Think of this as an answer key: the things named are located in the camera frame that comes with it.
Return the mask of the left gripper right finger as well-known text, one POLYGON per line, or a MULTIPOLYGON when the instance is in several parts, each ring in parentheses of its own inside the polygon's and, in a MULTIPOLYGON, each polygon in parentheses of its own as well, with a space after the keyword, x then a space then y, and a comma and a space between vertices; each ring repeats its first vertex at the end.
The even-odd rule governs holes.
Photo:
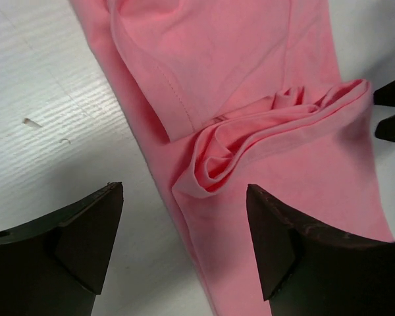
POLYGON ((395 315, 395 242, 330 226, 255 184, 246 209, 273 315, 395 315))

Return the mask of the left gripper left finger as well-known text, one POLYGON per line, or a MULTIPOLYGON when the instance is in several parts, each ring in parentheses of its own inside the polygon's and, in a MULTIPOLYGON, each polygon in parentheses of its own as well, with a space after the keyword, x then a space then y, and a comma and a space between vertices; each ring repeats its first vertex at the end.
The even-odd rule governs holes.
POLYGON ((59 210, 0 231, 0 315, 91 315, 123 206, 111 182, 59 210))

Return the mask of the pink t shirt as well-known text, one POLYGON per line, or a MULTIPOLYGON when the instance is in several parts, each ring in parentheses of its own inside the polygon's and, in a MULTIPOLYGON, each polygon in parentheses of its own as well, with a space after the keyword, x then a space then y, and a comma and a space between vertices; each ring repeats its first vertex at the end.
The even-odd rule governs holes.
POLYGON ((391 241, 367 80, 341 79, 327 1, 73 1, 215 315, 269 315, 246 211, 257 184, 391 241))

